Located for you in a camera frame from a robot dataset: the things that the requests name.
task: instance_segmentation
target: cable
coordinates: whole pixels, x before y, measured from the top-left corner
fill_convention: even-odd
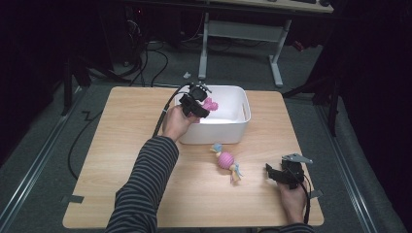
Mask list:
[[[163,123],[164,116],[166,116],[167,110],[169,109],[170,102],[172,102],[173,98],[179,93],[179,91],[180,91],[185,85],[190,85],[190,83],[182,84],[181,86],[179,86],[179,87],[175,90],[175,92],[172,94],[172,96],[170,96],[169,100],[167,101],[166,105],[164,106],[164,108],[163,108],[163,110],[162,110],[162,112],[161,112],[160,118],[159,118],[158,121],[157,121],[157,125],[156,125],[156,127],[155,127],[155,129],[154,129],[154,134],[153,134],[152,137],[157,136],[158,130],[160,129],[160,125]]]
[[[157,51],[157,50],[150,50],[150,51],[157,52],[157,53],[163,55],[164,58],[166,58],[166,64],[164,64],[163,68],[152,78],[151,87],[154,87],[155,79],[161,74],[161,72],[163,72],[163,71],[166,69],[167,64],[169,63],[169,59],[168,59],[167,56],[166,56],[163,52],[161,52],[161,51]]]
[[[82,113],[86,114],[86,119],[88,121],[88,123],[85,125],[85,127],[83,127],[83,129],[80,131],[80,133],[77,135],[75,141],[73,142],[72,146],[70,147],[68,156],[67,156],[67,166],[69,167],[69,171],[72,174],[74,179],[78,179],[79,177],[75,174],[75,172],[73,171],[72,165],[71,165],[71,157],[72,157],[72,152],[73,152],[73,148],[75,147],[75,145],[77,144],[77,142],[80,139],[80,136],[82,136],[82,134],[85,132],[85,130],[87,129],[87,127],[94,122],[95,119],[97,119],[102,113],[103,111],[100,111],[100,113],[98,113],[96,116],[94,116],[93,118],[88,118],[88,115],[90,114],[90,112],[85,112],[83,111]]]
[[[309,222],[309,212],[310,212],[310,196],[309,196],[309,192],[306,189],[305,185],[303,185],[303,182],[300,182],[299,179],[296,177],[296,175],[291,171],[290,168],[288,168],[288,171],[293,175],[293,177],[296,179],[296,181],[300,184],[300,186],[303,188],[303,190],[305,191],[305,195],[306,195],[306,211],[305,211],[305,216],[303,217],[303,222],[305,224],[307,224]]]
[[[149,56],[148,56],[148,47],[146,46],[145,48],[145,55],[146,55],[146,60],[145,60],[145,65],[143,66],[143,68],[140,69],[140,72],[134,77],[134,79],[130,82],[129,86],[132,86],[134,84],[134,82],[137,80],[137,78],[139,78],[139,76],[141,76],[141,81],[142,81],[142,86],[145,87],[145,80],[143,78],[143,71],[146,69],[146,65],[148,65],[148,60],[149,60]]]

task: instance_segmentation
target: striped shirt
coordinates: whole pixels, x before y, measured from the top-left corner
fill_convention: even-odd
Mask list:
[[[176,144],[156,136],[141,148],[127,183],[116,193],[115,209],[106,232],[156,232],[157,209],[179,157]],[[314,232],[306,224],[292,224],[280,232]]]

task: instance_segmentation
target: right hand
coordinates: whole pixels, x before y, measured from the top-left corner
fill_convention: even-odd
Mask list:
[[[288,184],[277,183],[281,190],[282,206],[285,209],[288,223],[303,223],[303,209],[306,205],[306,194],[301,185],[289,189]]]

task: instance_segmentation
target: desk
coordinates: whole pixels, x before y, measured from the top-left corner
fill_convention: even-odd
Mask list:
[[[246,5],[252,7],[275,8],[290,11],[304,11],[311,13],[332,13],[331,6],[323,7],[319,3],[308,4],[291,0],[277,0],[269,2],[267,0],[208,0],[207,3],[226,3]],[[284,26],[266,26],[249,23],[227,22],[219,20],[209,20],[209,13],[205,13],[203,27],[203,46],[200,54],[199,74],[200,80],[206,79],[207,70],[207,42],[209,36],[238,38],[246,40],[257,40],[277,43],[273,55],[269,55],[269,63],[276,86],[282,87],[283,81],[279,72],[278,58],[291,26],[292,20],[287,19]]]
[[[139,149],[152,137],[160,112],[174,91],[112,89],[73,192],[84,201],[69,203],[65,227],[106,226],[116,191],[126,183]],[[282,95],[246,93],[252,119],[239,144],[223,145],[239,163],[242,181],[230,183],[230,172],[219,168],[215,154],[209,151],[211,145],[177,143],[180,157],[158,210],[159,227],[287,224],[276,183],[267,178],[264,165],[280,169],[282,155],[301,151]],[[312,199],[309,223],[323,222],[319,202]]]

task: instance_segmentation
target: table top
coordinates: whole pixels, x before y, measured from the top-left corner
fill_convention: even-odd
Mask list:
[[[311,13],[333,12],[333,8],[330,5],[328,7],[324,7],[319,3],[319,0],[317,0],[316,4],[302,3],[292,0],[277,0],[276,2],[270,2],[268,0],[210,0],[210,2],[247,5],[263,8],[276,8]]]
[[[139,149],[150,139],[164,104],[175,89],[114,87],[97,126],[69,203],[67,228],[104,228],[114,209],[115,193],[127,181]],[[177,143],[180,157],[157,213],[159,227],[280,226],[287,224],[276,182],[265,163],[280,169],[282,155],[300,153],[284,100],[275,91],[246,91],[252,118],[242,141],[223,145],[240,165],[243,177],[230,182],[219,167],[212,145]],[[310,180],[306,165],[303,170]],[[324,217],[311,200],[309,223]]]

